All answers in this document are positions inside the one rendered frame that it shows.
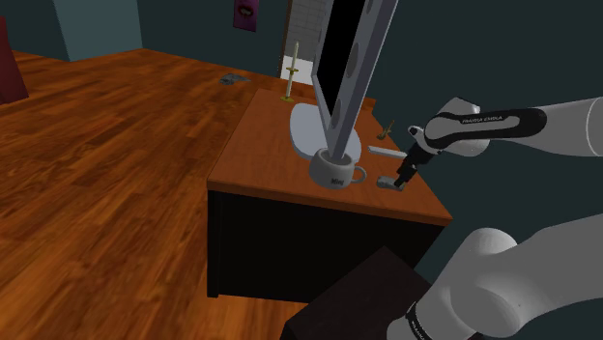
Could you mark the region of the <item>small grey block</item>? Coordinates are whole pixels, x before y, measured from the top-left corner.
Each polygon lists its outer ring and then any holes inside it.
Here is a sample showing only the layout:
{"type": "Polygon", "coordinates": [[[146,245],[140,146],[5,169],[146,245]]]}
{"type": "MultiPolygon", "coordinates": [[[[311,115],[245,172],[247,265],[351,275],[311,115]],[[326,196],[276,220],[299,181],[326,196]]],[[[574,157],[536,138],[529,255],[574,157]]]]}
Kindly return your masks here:
{"type": "Polygon", "coordinates": [[[405,187],[404,182],[397,184],[396,179],[387,176],[380,176],[376,182],[376,185],[379,188],[392,189],[396,191],[401,191],[405,187]]]}

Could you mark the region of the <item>grey flat stick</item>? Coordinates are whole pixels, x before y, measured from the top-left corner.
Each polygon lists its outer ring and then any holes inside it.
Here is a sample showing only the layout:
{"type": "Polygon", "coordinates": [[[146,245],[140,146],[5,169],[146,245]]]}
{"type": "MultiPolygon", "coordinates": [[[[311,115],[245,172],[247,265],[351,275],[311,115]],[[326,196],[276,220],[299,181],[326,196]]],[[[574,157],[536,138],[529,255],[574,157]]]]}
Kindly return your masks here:
{"type": "Polygon", "coordinates": [[[376,147],[376,146],[368,146],[367,150],[370,154],[378,155],[378,156],[388,156],[388,157],[399,158],[399,159],[403,159],[407,156],[407,154],[404,152],[376,147]]]}

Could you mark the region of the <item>grey mug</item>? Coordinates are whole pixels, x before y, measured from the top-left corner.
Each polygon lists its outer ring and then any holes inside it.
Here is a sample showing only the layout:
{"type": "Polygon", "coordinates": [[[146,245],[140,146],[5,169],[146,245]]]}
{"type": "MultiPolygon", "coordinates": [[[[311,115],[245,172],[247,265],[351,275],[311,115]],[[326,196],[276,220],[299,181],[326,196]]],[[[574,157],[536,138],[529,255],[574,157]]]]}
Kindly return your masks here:
{"type": "Polygon", "coordinates": [[[341,159],[332,159],[326,148],[315,153],[310,160],[308,173],[315,184],[329,189],[342,189],[349,184],[359,184],[367,177],[366,170],[356,165],[348,154],[341,159]]]}

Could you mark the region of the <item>grey flat screen monitor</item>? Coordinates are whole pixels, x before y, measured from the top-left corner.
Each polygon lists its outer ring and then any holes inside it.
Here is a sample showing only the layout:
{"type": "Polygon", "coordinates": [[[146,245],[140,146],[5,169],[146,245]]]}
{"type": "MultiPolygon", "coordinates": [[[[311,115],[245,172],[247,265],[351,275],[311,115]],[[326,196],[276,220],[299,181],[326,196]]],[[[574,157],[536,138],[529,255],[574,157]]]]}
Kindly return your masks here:
{"type": "Polygon", "coordinates": [[[298,103],[290,115],[295,152],[312,159],[359,160],[355,124],[398,0],[328,0],[311,72],[314,104],[298,103]]]}

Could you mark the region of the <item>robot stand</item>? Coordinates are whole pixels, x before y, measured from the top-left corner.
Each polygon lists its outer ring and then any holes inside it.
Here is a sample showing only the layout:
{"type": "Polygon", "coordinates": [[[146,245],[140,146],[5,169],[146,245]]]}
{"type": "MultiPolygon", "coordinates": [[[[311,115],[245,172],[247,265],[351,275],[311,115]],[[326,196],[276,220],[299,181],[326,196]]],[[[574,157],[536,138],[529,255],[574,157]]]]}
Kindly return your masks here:
{"type": "Polygon", "coordinates": [[[279,340],[387,340],[389,323],[430,287],[384,246],[291,317],[279,340]]]}

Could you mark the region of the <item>wooden desk with black front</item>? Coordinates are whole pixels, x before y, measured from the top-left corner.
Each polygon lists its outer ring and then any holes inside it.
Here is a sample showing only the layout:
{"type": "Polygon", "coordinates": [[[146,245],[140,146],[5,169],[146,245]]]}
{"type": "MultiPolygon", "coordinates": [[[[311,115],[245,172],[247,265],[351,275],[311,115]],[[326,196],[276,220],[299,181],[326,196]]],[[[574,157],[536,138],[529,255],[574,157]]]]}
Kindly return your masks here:
{"type": "Polygon", "coordinates": [[[450,213],[420,176],[377,186],[399,160],[363,151],[363,181],[327,189],[290,139],[293,104],[253,96],[207,180],[207,293],[309,302],[381,247],[407,265],[423,257],[450,213]]]}

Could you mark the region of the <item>pale sword statuette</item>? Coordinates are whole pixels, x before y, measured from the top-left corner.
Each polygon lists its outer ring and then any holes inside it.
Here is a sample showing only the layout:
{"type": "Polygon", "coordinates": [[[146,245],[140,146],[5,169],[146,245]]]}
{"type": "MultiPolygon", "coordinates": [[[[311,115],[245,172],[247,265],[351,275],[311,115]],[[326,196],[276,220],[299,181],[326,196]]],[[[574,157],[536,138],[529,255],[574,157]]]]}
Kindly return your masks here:
{"type": "Polygon", "coordinates": [[[293,52],[293,56],[292,56],[291,65],[287,68],[287,71],[289,72],[289,76],[288,76],[286,92],[285,92],[285,95],[280,98],[281,100],[284,100],[287,102],[294,101],[294,99],[291,97],[291,90],[292,90],[294,75],[298,71],[298,69],[296,68],[296,62],[298,59],[299,48],[300,48],[300,42],[296,41],[295,45],[294,45],[294,52],[293,52]]]}

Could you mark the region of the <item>white doorway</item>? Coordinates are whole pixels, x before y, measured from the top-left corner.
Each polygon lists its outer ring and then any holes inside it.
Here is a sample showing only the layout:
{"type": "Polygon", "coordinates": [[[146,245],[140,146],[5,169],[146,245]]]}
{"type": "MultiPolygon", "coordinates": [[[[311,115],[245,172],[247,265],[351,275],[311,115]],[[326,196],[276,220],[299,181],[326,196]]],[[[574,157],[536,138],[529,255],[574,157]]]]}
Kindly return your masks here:
{"type": "Polygon", "coordinates": [[[311,71],[318,45],[322,22],[326,15],[328,0],[286,0],[287,16],[282,56],[280,58],[281,77],[287,79],[295,52],[295,43],[299,43],[295,68],[299,71],[293,77],[294,82],[312,84],[311,71]]]}

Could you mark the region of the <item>dark red furniture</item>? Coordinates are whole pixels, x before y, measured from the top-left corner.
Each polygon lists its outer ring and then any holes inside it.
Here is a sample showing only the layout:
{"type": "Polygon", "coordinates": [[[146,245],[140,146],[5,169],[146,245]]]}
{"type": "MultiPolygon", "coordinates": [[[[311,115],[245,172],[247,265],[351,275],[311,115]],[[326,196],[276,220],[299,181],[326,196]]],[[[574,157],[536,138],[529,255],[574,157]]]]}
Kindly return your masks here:
{"type": "Polygon", "coordinates": [[[8,37],[6,18],[0,15],[0,105],[29,97],[8,37]]]}

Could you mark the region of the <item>purple wall picture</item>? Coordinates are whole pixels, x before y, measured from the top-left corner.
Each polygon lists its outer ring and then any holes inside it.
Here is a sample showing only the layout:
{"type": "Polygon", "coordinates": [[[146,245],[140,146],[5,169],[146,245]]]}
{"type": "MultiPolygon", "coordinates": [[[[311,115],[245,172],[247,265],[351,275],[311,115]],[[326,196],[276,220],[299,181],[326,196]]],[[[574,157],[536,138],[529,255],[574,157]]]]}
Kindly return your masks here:
{"type": "Polygon", "coordinates": [[[234,0],[233,26],[249,32],[257,29],[259,0],[234,0]]]}

